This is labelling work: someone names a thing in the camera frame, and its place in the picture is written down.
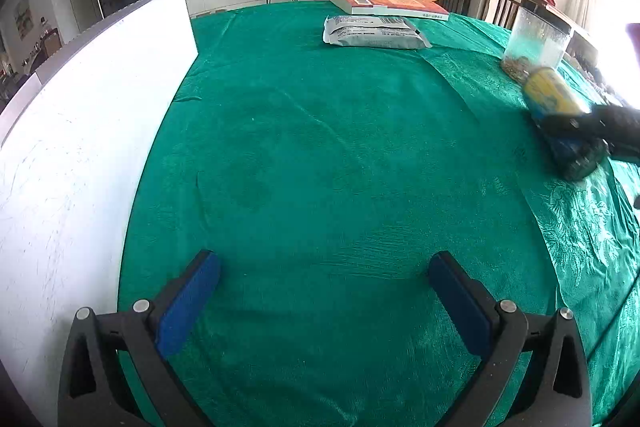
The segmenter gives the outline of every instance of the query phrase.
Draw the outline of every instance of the wet wipes package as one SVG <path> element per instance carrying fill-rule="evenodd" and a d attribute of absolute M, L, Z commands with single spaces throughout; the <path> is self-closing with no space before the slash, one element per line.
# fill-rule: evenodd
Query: wet wipes package
<path fill-rule="evenodd" d="M 395 50 L 431 48 L 430 42 L 402 17 L 340 15 L 324 21 L 322 40 L 335 46 L 364 46 Z"/>

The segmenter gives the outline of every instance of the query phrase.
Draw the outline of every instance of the framed picture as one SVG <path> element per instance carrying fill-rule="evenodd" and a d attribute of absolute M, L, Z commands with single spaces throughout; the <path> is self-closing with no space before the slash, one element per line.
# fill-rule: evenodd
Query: framed picture
<path fill-rule="evenodd" d="M 27 34 L 33 29 L 33 18 L 31 17 L 29 0 L 20 0 L 18 6 L 15 7 L 14 17 L 20 40 L 24 40 Z"/>

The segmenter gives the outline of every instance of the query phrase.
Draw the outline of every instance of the can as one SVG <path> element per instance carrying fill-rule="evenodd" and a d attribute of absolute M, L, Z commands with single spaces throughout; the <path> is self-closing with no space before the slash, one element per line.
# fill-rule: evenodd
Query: can
<path fill-rule="evenodd" d="M 524 101 L 534 122 L 550 114 L 579 116 L 590 113 L 591 108 L 567 85 L 564 78 L 553 68 L 533 71 L 522 87 Z M 577 181 L 587 177 L 607 156 L 608 148 L 604 140 L 562 139 L 547 136 L 556 165 L 567 181 Z"/>

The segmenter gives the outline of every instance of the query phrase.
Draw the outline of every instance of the silver bolt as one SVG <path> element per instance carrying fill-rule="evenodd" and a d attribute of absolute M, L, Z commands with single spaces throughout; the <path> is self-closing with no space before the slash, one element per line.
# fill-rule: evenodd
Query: silver bolt
<path fill-rule="evenodd" d="M 518 307 L 516 306 L 516 303 L 513 301 L 510 301 L 509 299 L 500 301 L 500 308 L 502 309 L 503 312 L 506 312 L 506 313 L 513 313 L 518 309 Z"/>
<path fill-rule="evenodd" d="M 136 313 L 146 312 L 149 309 L 149 306 L 151 306 L 151 304 L 149 304 L 148 300 L 140 299 L 139 301 L 135 301 L 133 303 L 133 311 L 135 311 Z"/>
<path fill-rule="evenodd" d="M 76 312 L 76 317 L 78 318 L 78 320 L 84 321 L 85 318 L 89 316 L 89 313 L 90 313 L 89 308 L 80 308 Z"/>
<path fill-rule="evenodd" d="M 560 308 L 560 314 L 562 315 L 562 318 L 568 321 L 574 318 L 574 312 L 572 312 L 569 308 Z"/>

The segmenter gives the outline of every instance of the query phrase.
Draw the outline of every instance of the book cover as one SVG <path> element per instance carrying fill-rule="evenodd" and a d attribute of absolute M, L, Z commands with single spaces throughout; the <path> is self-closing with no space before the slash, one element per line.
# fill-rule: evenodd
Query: book cover
<path fill-rule="evenodd" d="M 424 0 L 329 0 L 350 15 L 395 15 L 446 21 L 449 12 Z"/>

